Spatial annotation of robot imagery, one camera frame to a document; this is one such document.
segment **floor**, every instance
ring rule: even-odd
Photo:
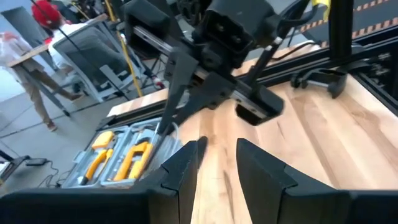
[[[275,8],[276,11],[280,11],[283,7]],[[186,23],[180,22],[180,25],[183,30],[190,30]],[[292,45],[305,40],[301,34],[296,35]],[[287,42],[284,42],[281,48],[286,46]],[[260,53],[261,50],[255,50],[249,54],[248,59],[258,57]],[[67,110],[72,112],[71,118],[68,118],[48,99],[44,100],[58,130],[54,133],[49,132],[41,123],[28,96],[22,94],[0,103],[0,148],[12,156],[30,155],[49,159],[53,161],[53,167],[59,170],[59,174],[71,169],[73,158],[79,151],[84,150],[93,137],[98,123],[106,117],[109,110],[126,101],[124,98],[113,98],[98,104],[90,97],[86,97],[73,104],[60,98]],[[46,176],[54,173],[49,164],[42,167],[21,165],[0,188],[0,195],[37,187]]]

